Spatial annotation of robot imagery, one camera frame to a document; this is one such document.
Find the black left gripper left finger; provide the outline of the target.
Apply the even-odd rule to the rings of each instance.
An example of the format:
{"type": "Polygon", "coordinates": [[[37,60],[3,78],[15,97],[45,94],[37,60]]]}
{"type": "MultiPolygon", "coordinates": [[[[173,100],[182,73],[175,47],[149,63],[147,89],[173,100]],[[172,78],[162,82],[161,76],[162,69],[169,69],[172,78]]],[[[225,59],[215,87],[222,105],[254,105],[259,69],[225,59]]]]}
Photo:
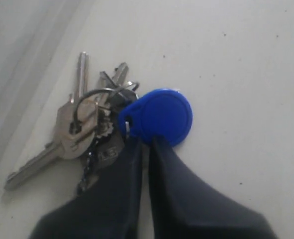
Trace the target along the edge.
{"type": "Polygon", "coordinates": [[[129,138],[117,160],[85,193],[44,215],[31,239],[136,239],[142,191],[142,142],[129,138]]]}

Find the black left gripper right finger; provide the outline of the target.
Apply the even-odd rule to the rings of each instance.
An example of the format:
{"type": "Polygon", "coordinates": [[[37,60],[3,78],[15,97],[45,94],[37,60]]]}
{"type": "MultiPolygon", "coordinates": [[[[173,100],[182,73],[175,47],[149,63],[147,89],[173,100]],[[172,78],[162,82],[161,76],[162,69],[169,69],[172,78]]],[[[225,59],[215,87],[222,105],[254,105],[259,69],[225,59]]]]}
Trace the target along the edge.
{"type": "Polygon", "coordinates": [[[156,239],[275,239],[263,215],[193,173],[164,137],[149,153],[149,195],[156,239]]]}

